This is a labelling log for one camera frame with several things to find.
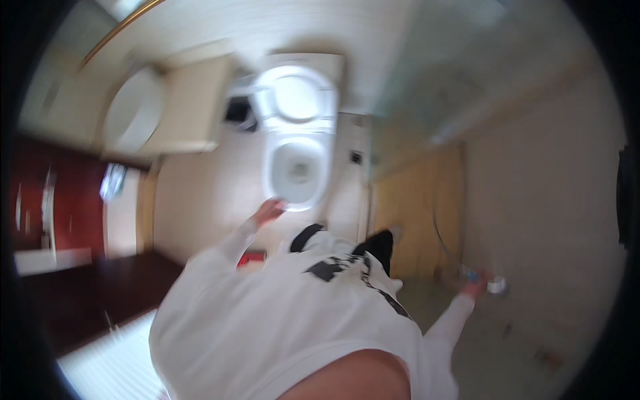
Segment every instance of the hand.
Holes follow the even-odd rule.
[[[476,277],[473,280],[467,281],[467,284],[462,288],[460,294],[466,294],[473,300],[478,299],[482,293],[486,292],[486,284],[488,282],[487,274],[484,271],[478,271]]]
[[[262,228],[269,222],[275,221],[284,213],[283,207],[287,205],[287,202],[283,202],[277,198],[270,198],[262,203],[258,211],[255,212],[251,218],[258,225],[258,229]]]

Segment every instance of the toilet seat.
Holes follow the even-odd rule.
[[[324,75],[300,65],[263,72],[253,84],[252,106],[270,131],[291,127],[330,132],[335,125],[337,90]]]

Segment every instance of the toilet tank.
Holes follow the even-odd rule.
[[[337,54],[319,54],[314,52],[297,52],[270,54],[265,57],[264,70],[282,65],[301,65],[312,68],[331,79],[336,87],[342,82],[344,73],[344,57]]]

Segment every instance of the toilet lid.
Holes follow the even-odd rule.
[[[255,98],[263,117],[277,116],[289,124],[304,124],[329,112],[334,87],[320,73],[299,65],[263,72],[255,84]]]

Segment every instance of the dark wood floor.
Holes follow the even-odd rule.
[[[25,293],[61,356],[157,308],[182,272],[156,252],[22,278]]]

